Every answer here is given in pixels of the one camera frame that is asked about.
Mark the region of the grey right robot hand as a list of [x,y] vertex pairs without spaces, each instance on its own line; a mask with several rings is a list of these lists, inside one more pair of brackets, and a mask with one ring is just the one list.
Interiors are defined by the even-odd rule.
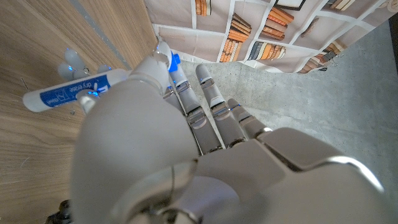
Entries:
[[76,100],[87,115],[100,98],[100,93],[109,89],[110,82],[106,75],[91,76],[90,71],[78,53],[73,49],[66,49],[64,53],[65,63],[61,63],[58,74],[67,81],[76,81],[62,87],[62,100],[67,97]]

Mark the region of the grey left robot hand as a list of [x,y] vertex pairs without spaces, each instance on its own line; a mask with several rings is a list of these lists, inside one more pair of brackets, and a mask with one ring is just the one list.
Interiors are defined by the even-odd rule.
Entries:
[[89,101],[75,144],[75,223],[396,223],[361,162],[292,128],[270,129],[196,69],[214,119],[165,98],[165,42]]

